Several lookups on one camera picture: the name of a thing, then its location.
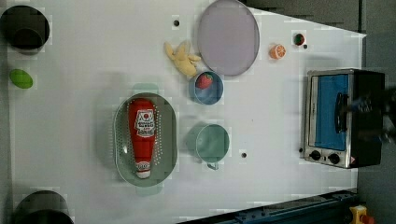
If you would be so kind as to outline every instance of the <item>purple plate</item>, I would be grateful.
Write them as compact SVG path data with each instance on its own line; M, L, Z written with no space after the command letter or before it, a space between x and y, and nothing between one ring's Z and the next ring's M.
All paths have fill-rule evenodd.
M242 3L219 0L205 10L198 28L198 48L213 71L225 76L246 72L259 46L257 22Z

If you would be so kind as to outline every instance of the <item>ketchup label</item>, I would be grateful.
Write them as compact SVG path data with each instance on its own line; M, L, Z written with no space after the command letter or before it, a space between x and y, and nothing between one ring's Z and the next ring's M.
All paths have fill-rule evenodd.
M137 171L149 170L149 162L141 161L136 164Z
M152 109L138 110L134 128L140 137L153 136L155 131L154 111Z

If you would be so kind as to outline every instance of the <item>blue bowl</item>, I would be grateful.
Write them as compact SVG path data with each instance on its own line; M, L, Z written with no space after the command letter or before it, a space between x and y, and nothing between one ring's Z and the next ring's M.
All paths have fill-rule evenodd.
M208 88L201 90L195 87L198 77L209 74L213 77L213 83ZM217 103L223 94L223 83L221 78L215 72L203 72L199 76L190 79L189 83L190 97L193 101L202 105L213 105Z

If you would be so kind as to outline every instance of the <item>blue cup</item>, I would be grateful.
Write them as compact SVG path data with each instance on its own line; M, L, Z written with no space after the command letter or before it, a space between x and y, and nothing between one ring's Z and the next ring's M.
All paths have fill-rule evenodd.
M200 76L203 76L204 74L209 74L210 76L212 76L213 82L212 85L210 85L208 88L201 90L197 88L195 85L198 78ZM195 76L192 79L190 79L189 93L191 99L194 102L202 105L213 105L221 99L221 96L223 94L222 80L219 77L219 75L213 71L203 72L199 76Z
M218 124L199 123L188 133L187 148L212 170L219 169L218 162L225 157L229 146L230 137Z

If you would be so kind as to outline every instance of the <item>white table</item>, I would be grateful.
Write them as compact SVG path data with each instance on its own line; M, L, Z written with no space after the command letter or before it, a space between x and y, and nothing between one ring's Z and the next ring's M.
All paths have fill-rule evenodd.
M224 78L216 105L198 105L163 42L175 47L189 39L196 52L198 20L211 2L27 4L49 18L51 36L34 56L8 50L10 67L25 69L35 82L27 91L8 85L14 206L33 191L52 189L66 198L76 223L174 223L357 187L356 169L306 162L298 148L306 72L360 68L363 35L251 9L261 31L256 62L245 74ZM296 31L306 33L308 49L292 45ZM280 61L268 58L274 43L288 50ZM113 157L113 113L138 82L159 86L177 112L179 131L177 166L150 196L121 180ZM186 133L199 121L231 134L217 171L186 149Z

